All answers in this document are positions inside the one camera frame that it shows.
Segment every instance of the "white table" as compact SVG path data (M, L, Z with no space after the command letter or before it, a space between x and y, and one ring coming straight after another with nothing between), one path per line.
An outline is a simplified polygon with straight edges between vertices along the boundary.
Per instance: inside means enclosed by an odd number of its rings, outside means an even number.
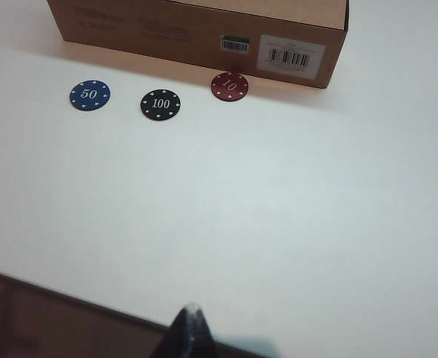
M438 358L438 1L353 1L328 89L65 43L0 1L0 272L272 357ZM112 98L68 100L97 78ZM168 88L181 112L138 110Z

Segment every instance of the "cardboard box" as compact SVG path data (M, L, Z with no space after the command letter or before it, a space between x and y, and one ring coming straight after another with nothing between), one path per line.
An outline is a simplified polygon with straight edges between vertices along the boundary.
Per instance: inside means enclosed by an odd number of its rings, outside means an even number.
M66 41L325 88L348 0L48 0Z

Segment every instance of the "black object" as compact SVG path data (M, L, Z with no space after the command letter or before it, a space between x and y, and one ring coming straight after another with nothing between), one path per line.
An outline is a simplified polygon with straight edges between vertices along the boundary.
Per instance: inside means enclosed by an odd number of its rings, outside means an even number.
M200 307L189 304L179 312L151 358L219 358Z
M149 357L167 335L163 325L0 274L0 357ZM264 358L216 348L219 358Z
M181 109L181 100L168 89L156 89L141 99L141 111L153 121L171 119Z

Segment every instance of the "number 100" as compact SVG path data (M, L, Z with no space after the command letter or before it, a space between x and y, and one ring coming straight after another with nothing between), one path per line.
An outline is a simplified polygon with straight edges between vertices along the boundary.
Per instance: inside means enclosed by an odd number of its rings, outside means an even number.
M155 98L154 104L152 105L153 108L169 108L169 105L171 104L171 101L169 99L166 99L165 101L162 98Z

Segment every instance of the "white label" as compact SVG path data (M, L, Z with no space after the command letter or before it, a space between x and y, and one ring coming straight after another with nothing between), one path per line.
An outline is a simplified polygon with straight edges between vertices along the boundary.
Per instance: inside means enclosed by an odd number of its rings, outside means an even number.
M314 80L325 45L262 35L257 69Z
M220 40L220 48L224 51L238 52L239 54L248 54L248 43L227 40L223 37Z

